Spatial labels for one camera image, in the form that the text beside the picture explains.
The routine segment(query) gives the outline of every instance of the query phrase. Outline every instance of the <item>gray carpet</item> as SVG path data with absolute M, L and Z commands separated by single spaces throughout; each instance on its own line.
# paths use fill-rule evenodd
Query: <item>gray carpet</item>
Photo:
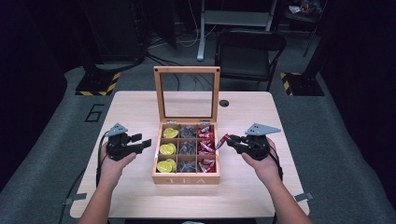
M 318 43 L 306 58 L 307 39 L 285 34 L 288 45 L 281 56 L 270 92 L 273 94 L 283 130 L 289 141 L 297 171 L 309 201 L 310 217 L 316 223 L 395 223 L 396 213 L 389 203 L 375 172 L 366 164 L 351 140 L 325 83 L 318 74 L 325 96 L 288 96 L 281 72 L 303 72 Z M 198 43 L 191 47 L 168 45 L 150 48 L 158 57 L 184 65 L 213 65 L 214 38 L 206 42 L 205 60 L 196 61 Z M 118 67 L 121 64 L 107 64 Z M 146 59 L 121 73 L 115 91 L 154 91 L 153 65 Z M 76 96 L 75 88 L 84 71 L 67 72 L 68 87 L 31 152 L 0 194 L 0 223 L 56 223 L 67 192 L 85 168 L 100 132 L 114 92 L 109 96 Z M 222 79 L 221 91 L 262 91 L 255 82 Z M 93 105 L 102 111 L 98 122 L 85 122 Z M 62 223 L 76 223 L 64 211 Z M 271 223 L 257 218 L 257 223 Z M 111 223 L 123 223 L 112 218 Z

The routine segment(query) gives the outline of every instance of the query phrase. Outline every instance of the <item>black curtain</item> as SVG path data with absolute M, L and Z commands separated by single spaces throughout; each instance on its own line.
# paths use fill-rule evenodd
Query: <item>black curtain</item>
M 78 65 L 69 45 L 61 41 L 64 36 L 56 24 L 56 14 L 50 13 L 51 8 L 45 4 L 1 1 L 0 95 L 5 135 L 1 144 L 0 190 L 62 101 L 67 86 L 64 73 Z
M 396 207 L 396 20 L 391 1 L 338 1 L 321 74 L 362 156 Z

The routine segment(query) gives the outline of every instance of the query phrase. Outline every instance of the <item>red candy wrapper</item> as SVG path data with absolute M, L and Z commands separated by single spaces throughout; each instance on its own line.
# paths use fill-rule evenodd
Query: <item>red candy wrapper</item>
M 199 130 L 200 133 L 207 133 L 209 132 L 210 126 L 204 127 L 202 129 Z
M 218 141 L 218 144 L 216 145 L 215 149 L 219 149 L 224 143 L 225 141 L 227 141 L 227 139 L 231 139 L 230 135 L 228 135 L 227 133 L 224 134 L 224 136 Z
M 216 155 L 216 153 L 215 152 L 209 152 L 209 151 L 206 151 L 206 150 L 200 150 L 198 152 L 198 155 Z
M 210 139 L 206 139 L 206 140 L 202 140 L 202 142 L 205 144 L 205 145 L 207 145 L 208 147 L 212 147 L 212 143 L 213 143 L 213 141 L 212 140 L 210 140 Z
M 204 164 L 203 162 L 198 162 L 199 167 L 201 168 L 202 173 L 212 173 L 215 170 L 215 162 L 211 162 L 210 164 Z
M 215 149 L 213 149 L 213 148 L 207 146 L 207 145 L 204 143 L 204 141 L 199 142 L 199 144 L 200 144 L 201 147 L 202 147 L 204 150 L 206 150 L 206 151 L 209 151 L 209 152 L 214 152 L 214 151 L 215 151 Z
M 215 135 L 212 132 L 198 133 L 198 137 L 200 137 L 200 138 L 214 138 Z
M 210 163 L 213 163 L 213 162 L 215 162 L 215 160 L 208 160 L 208 159 L 203 159 L 202 160 L 202 164 L 203 165 L 210 165 Z

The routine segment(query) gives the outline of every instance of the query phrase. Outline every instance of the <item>yellow black hazard tape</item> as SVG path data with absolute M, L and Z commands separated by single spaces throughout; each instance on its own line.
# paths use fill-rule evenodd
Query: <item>yellow black hazard tape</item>
M 300 76 L 300 75 L 301 73 L 280 73 L 280 78 L 282 78 L 283 87 L 285 87 L 285 91 L 287 95 L 293 95 L 287 76 Z
M 110 95 L 113 92 L 114 88 L 116 88 L 117 81 L 119 80 L 120 73 L 114 75 L 113 79 L 111 80 L 110 85 L 108 86 L 106 91 L 76 91 L 76 95 L 86 95 L 86 96 L 93 96 L 93 95 Z

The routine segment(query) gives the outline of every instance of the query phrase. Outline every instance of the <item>yellow candy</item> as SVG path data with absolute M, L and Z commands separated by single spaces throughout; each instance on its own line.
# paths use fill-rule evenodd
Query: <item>yellow candy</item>
M 172 169 L 172 164 L 168 161 L 159 161 L 157 163 L 157 170 L 161 173 L 171 173 Z
M 174 150 L 174 154 L 176 152 L 176 146 L 173 143 L 168 143 L 168 146 L 170 146 Z
M 176 170 L 176 162 L 172 159 L 168 159 L 166 161 L 172 165 L 172 172 L 174 172 Z
M 175 151 L 176 151 L 176 147 L 173 148 L 173 147 L 171 147 L 169 145 L 161 145 L 160 146 L 160 152 L 163 155 L 173 155 L 173 154 L 175 154 Z
M 178 135 L 178 130 L 173 128 L 167 128 L 163 130 L 163 137 L 164 138 L 174 138 Z

